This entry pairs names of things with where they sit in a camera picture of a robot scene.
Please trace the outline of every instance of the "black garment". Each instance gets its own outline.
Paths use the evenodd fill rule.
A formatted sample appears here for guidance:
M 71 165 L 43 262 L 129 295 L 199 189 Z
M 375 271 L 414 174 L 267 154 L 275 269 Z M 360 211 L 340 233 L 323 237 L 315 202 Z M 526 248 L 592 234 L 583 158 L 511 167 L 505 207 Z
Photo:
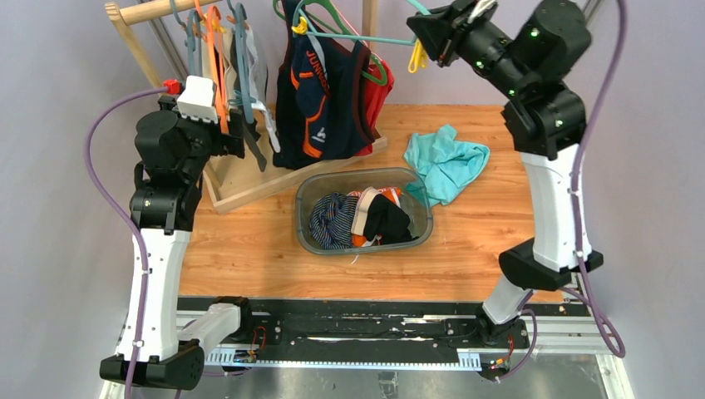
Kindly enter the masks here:
M 412 237 L 409 231 L 409 216 L 384 195 L 376 195 L 367 210 L 364 236 L 372 241 L 375 235 L 381 235 L 379 244 L 407 243 L 418 237 Z
M 293 65 L 293 59 L 305 61 L 308 57 L 301 57 L 301 52 L 311 54 L 315 51 L 307 36 L 292 37 L 293 12 L 298 3 L 298 0 L 282 0 L 287 20 L 288 45 L 277 78 L 277 131 L 282 150 L 274 154 L 273 163 L 289 169 L 299 169 L 319 160 L 350 158 L 372 144 L 370 138 L 373 137 L 365 116 L 362 84 L 362 71 L 366 71 L 369 65 L 369 48 L 356 42 L 352 52 L 349 52 L 331 38 L 317 37 L 325 58 L 327 79 L 324 84 L 328 86 L 325 90 L 325 96 L 328 97 L 325 101 L 328 114 L 325 120 L 325 147 L 320 156 L 315 158 L 303 152 L 304 143 L 307 142 L 307 122 L 297 104 L 298 84 L 293 80 L 298 80 L 299 73 L 304 71 L 299 70 L 301 63 Z M 314 98 L 322 96 L 322 92 L 306 94 L 313 104 L 323 104 L 323 101 Z

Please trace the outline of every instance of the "wooden tabletop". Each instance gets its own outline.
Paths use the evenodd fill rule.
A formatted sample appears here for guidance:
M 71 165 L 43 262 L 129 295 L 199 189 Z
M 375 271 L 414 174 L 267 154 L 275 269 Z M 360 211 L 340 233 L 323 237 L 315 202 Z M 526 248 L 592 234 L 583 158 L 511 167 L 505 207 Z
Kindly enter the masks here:
M 385 106 L 377 123 L 387 151 L 345 170 L 408 167 L 412 133 L 449 124 L 458 140 L 488 145 L 480 177 L 448 206 L 433 207 L 431 237 L 381 254 L 317 256 L 294 230 L 297 187 L 218 215 L 206 195 L 181 273 L 182 295 L 483 301 L 500 277 L 499 254 L 534 234 L 529 186 L 496 106 Z M 560 302 L 559 293 L 534 301 Z

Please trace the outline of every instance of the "clear plastic basket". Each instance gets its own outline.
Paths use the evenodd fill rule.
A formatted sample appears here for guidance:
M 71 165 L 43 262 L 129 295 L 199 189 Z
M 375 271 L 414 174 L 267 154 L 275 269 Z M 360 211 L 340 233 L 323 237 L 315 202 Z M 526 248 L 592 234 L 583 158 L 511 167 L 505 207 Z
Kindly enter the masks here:
M 409 194 L 407 187 L 414 187 L 414 195 Z M 365 190 L 367 187 L 376 189 L 382 187 L 398 187 L 402 189 L 399 199 L 402 209 L 409 215 L 411 224 L 409 230 L 413 237 L 418 237 L 408 243 L 373 245 L 371 247 L 349 249 L 323 249 L 313 239 L 308 220 L 313 206 L 325 195 L 334 192 L 347 194 L 351 191 Z M 296 192 L 296 235 L 301 245 L 318 255 L 369 254 L 373 252 L 404 249 L 422 244 L 433 230 L 433 214 L 426 197 L 426 186 L 421 177 L 413 170 L 404 168 L 384 168 L 371 170 L 355 170 L 352 172 L 328 173 L 309 177 Z

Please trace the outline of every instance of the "turquoise towel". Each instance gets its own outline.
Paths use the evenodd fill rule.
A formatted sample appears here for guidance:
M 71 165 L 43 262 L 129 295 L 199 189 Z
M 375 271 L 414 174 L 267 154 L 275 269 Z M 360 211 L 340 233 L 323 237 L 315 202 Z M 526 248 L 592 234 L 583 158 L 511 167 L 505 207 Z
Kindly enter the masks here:
M 485 169 L 490 149 L 482 144 L 455 141 L 458 132 L 445 125 L 437 133 L 419 135 L 409 140 L 404 159 L 421 176 L 431 206 L 448 205 Z M 418 198 L 420 190 L 407 186 Z

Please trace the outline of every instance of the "red clip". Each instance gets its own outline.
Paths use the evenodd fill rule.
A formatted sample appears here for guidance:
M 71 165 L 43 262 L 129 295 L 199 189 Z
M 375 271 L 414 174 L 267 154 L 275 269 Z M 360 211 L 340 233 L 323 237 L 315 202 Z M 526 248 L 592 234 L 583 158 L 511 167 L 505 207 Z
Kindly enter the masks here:
M 181 82 L 176 79 L 164 81 L 164 87 L 167 88 L 167 93 L 171 95 L 181 94 Z

